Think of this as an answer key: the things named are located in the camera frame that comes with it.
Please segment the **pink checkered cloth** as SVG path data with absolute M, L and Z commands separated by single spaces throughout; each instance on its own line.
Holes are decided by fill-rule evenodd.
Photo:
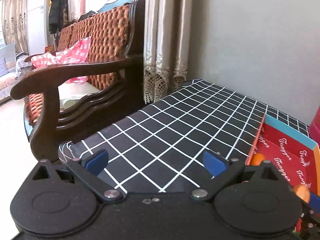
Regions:
M 31 57 L 31 63 L 35 68 L 46 67 L 55 64 L 84 63 L 87 60 L 91 46 L 91 37 L 82 38 L 71 48 L 52 53 L 44 53 Z

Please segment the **red thermos flask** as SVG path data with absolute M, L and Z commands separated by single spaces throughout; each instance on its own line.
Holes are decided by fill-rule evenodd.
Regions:
M 320 146 L 320 107 L 309 126 L 310 138 Z

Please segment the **large orange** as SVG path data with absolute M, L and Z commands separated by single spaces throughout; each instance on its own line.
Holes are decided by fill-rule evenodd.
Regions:
M 253 157 L 251 159 L 250 165 L 252 166 L 259 166 L 264 160 L 265 156 L 261 153 L 255 153 L 253 154 Z

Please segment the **wooden sofa with woven cushion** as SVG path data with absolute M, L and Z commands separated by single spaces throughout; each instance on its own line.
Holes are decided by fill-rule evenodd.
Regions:
M 71 41 L 91 37 L 84 63 L 51 65 L 31 70 L 13 85 L 13 99 L 25 101 L 27 133 L 37 160 L 57 161 L 59 146 L 79 142 L 144 107 L 143 46 L 145 0 L 129 0 L 72 26 Z M 86 76 L 97 92 L 62 109 L 58 87 Z

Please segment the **white air conditioner unit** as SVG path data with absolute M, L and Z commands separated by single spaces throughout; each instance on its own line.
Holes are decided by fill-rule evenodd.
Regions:
M 27 0 L 27 44 L 29 55 L 43 54 L 47 46 L 54 45 L 49 31 L 50 0 Z

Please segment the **colourful cardboard box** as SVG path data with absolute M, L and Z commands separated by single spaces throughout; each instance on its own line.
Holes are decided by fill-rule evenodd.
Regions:
M 319 146 L 291 126 L 266 114 L 259 127 L 246 164 L 253 154 L 270 160 L 292 187 L 305 185 L 319 196 Z

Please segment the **medium orange front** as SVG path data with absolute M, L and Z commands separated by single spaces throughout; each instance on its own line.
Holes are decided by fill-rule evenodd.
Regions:
M 306 202 L 306 203 L 310 202 L 311 193 L 305 185 L 299 184 L 293 188 L 293 191 L 304 202 Z

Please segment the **black hanging coat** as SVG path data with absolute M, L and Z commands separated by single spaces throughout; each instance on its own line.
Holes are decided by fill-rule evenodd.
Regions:
M 61 31 L 68 24 L 68 0 L 50 0 L 49 31 Z

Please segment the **beige lace curtain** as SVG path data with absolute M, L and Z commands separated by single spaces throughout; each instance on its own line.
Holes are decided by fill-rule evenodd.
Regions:
M 192 1 L 145 0 L 145 103 L 179 90 L 187 78 Z

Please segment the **black white grid tablecloth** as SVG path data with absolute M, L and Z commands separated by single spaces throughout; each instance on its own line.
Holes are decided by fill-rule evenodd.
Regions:
M 265 103 L 220 85 L 195 79 L 79 142 L 58 148 L 65 163 L 106 150 L 99 178 L 121 192 L 184 192 L 211 179 L 203 152 L 245 161 L 263 116 L 304 135 L 306 124 Z

